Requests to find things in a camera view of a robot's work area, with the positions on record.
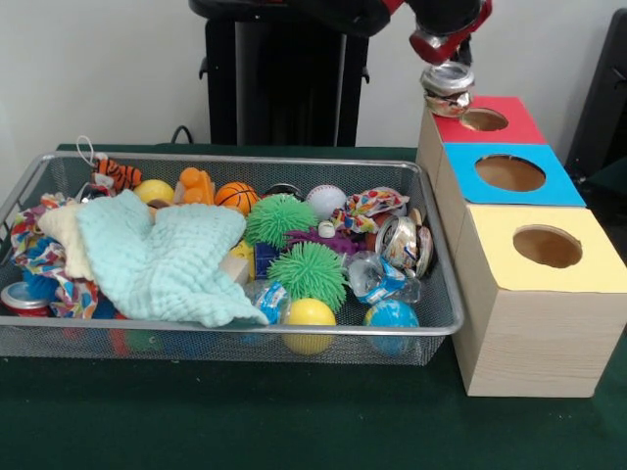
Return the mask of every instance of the shape sorter box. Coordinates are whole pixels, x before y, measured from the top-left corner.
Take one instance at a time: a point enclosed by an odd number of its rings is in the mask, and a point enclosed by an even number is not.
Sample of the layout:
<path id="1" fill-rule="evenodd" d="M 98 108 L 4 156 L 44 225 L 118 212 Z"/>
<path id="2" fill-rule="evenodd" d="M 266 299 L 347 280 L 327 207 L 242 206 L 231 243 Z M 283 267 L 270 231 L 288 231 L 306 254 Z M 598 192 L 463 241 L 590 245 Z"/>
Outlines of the shape sorter box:
<path id="1" fill-rule="evenodd" d="M 444 150 L 434 193 L 452 254 L 467 203 L 586 206 L 548 145 L 445 144 Z"/>
<path id="2" fill-rule="evenodd" d="M 439 117 L 425 108 L 417 163 L 436 186 L 444 144 L 546 144 L 533 118 L 515 97 L 477 96 L 460 119 Z"/>
<path id="3" fill-rule="evenodd" d="M 591 397 L 627 322 L 627 268 L 592 213 L 468 205 L 455 258 L 467 393 Z"/>

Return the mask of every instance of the baseball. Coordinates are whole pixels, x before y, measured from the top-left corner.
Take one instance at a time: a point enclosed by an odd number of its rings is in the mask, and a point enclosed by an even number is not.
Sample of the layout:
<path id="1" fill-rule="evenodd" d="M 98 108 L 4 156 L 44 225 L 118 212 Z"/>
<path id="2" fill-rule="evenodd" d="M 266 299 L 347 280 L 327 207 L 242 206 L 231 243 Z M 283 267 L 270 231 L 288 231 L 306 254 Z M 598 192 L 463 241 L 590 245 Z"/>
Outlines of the baseball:
<path id="1" fill-rule="evenodd" d="M 344 206 L 346 194 L 332 184 L 321 184 L 312 189 L 306 198 L 319 220 L 327 220 L 333 211 Z"/>

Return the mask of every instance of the red can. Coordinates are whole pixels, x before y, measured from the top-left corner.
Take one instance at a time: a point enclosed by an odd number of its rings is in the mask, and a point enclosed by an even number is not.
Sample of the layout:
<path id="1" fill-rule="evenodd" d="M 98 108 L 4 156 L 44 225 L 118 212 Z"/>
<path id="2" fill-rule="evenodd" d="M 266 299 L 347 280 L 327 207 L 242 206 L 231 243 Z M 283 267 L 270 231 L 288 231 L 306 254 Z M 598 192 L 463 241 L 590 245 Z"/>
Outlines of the red can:
<path id="1" fill-rule="evenodd" d="M 0 300 L 17 316 L 46 317 L 50 314 L 50 303 L 46 299 L 31 297 L 25 282 L 16 282 L 5 287 L 0 294 Z"/>

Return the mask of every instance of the basket rim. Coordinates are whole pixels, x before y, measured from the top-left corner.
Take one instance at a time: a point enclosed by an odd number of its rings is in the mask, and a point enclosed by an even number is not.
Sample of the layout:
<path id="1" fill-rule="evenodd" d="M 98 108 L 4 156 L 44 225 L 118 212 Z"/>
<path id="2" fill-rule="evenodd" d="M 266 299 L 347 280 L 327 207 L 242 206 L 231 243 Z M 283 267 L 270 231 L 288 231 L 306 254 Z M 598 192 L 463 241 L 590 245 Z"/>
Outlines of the basket rim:
<path id="1" fill-rule="evenodd" d="M 408 169 L 418 175 L 420 189 L 427 208 L 429 228 L 433 234 L 438 261 L 442 265 L 445 277 L 447 294 L 452 307 L 453 323 L 444 327 L 369 327 L 369 326 L 301 326 L 301 325 L 226 325 L 219 328 L 207 328 L 199 323 L 166 322 L 153 320 L 96 320 L 78 318 L 29 318 L 18 316 L 0 316 L 0 325 L 20 327 L 53 327 L 53 328 L 105 328 L 129 330 L 156 330 L 156 331 L 204 331 L 224 333 L 258 333 L 258 334 L 313 334 L 313 335 L 353 335 L 353 336 L 406 336 L 406 337 L 433 337 L 449 336 L 456 333 L 464 321 L 464 305 L 453 264 L 446 245 L 442 222 L 438 213 L 433 191 L 426 173 L 415 163 L 406 161 L 373 160 L 364 161 L 342 159 L 303 159 L 285 157 L 240 157 L 224 155 L 187 155 L 187 154 L 137 154 L 125 152 L 108 152 L 114 159 L 162 161 L 182 160 L 187 162 L 229 162 L 229 163 L 256 163 L 282 165 L 347 165 L 347 166 L 384 166 L 390 168 Z M 0 208 L 0 221 L 6 220 L 15 205 L 20 204 L 20 197 L 24 190 L 33 182 L 36 175 L 41 176 L 43 169 L 49 162 L 59 158 L 76 158 L 80 160 L 78 152 L 52 152 L 42 154 L 30 163 L 22 177 L 16 183 L 5 203 Z"/>

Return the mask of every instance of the round hole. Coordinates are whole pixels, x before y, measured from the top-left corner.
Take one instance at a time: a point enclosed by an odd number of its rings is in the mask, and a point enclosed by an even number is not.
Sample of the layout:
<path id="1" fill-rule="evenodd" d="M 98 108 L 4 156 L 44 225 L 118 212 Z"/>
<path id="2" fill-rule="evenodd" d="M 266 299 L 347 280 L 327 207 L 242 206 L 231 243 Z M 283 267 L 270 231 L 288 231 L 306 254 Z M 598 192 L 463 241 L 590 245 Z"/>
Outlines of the round hole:
<path id="1" fill-rule="evenodd" d="M 539 166 L 512 155 L 491 155 L 474 167 L 486 183 L 508 191 L 535 191 L 547 180 Z"/>
<path id="2" fill-rule="evenodd" d="M 513 236 L 516 250 L 539 264 L 564 268 L 577 264 L 582 256 L 581 243 L 568 233 L 548 225 L 520 228 Z"/>
<path id="3" fill-rule="evenodd" d="M 496 111 L 487 108 L 471 108 L 461 117 L 461 124 L 472 130 L 490 132 L 505 129 L 509 122 L 505 116 Z"/>

